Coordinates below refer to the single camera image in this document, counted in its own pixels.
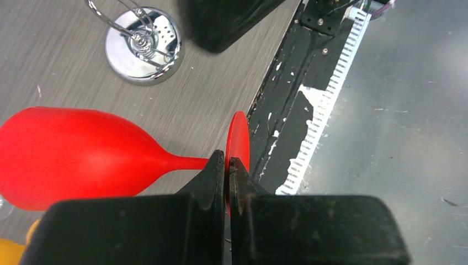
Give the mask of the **clear wine glass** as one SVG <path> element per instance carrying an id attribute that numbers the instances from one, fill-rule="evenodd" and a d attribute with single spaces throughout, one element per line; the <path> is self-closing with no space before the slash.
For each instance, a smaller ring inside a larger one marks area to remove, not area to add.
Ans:
<path id="1" fill-rule="evenodd" d="M 14 205 L 0 195 L 0 220 L 6 219 L 15 209 Z"/>

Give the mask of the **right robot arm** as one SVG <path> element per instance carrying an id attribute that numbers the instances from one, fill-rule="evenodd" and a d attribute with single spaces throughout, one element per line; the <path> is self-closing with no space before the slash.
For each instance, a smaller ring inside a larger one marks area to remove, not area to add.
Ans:
<path id="1" fill-rule="evenodd" d="M 202 50 L 219 54 L 282 3 L 271 0 L 183 0 L 178 1 L 178 9 L 186 37 Z"/>

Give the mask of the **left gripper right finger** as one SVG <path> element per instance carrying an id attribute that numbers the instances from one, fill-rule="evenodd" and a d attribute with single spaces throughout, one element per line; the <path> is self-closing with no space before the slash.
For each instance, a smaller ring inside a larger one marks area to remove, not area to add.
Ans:
<path id="1" fill-rule="evenodd" d="M 273 195 L 229 162 L 233 264 L 410 264 L 396 220 L 367 195 Z"/>

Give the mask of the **red wine glass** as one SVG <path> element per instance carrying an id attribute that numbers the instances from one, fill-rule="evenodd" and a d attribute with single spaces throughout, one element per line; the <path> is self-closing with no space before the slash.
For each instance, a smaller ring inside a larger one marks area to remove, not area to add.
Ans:
<path id="1" fill-rule="evenodd" d="M 1 195 L 28 211 L 133 197 L 169 172 L 206 164 L 166 151 L 138 125 L 100 110 L 30 107 L 1 126 Z"/>

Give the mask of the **yellow wine glass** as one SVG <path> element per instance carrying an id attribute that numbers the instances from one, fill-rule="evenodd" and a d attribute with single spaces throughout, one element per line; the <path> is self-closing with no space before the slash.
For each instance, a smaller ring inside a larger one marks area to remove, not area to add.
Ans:
<path id="1" fill-rule="evenodd" d="M 34 231 L 36 230 L 40 219 L 35 221 L 26 233 L 26 244 L 21 245 L 11 240 L 1 238 L 1 265 L 18 265 L 23 252 L 30 244 Z"/>

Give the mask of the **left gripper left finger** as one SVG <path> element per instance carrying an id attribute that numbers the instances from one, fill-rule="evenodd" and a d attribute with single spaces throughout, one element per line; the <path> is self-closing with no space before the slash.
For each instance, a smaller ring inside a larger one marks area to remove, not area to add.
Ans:
<path id="1" fill-rule="evenodd" d="M 41 218 L 21 264 L 221 264 L 220 150 L 175 194 L 68 200 Z"/>

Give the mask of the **chrome wine glass rack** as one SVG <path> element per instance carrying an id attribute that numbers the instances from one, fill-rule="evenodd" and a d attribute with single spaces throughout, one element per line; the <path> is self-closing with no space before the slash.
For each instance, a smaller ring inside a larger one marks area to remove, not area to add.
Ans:
<path id="1" fill-rule="evenodd" d="M 121 1 L 126 11 L 108 18 L 93 0 L 85 5 L 109 26 L 105 54 L 110 67 L 124 81 L 153 86 L 172 77 L 184 57 L 183 36 L 165 11 Z"/>

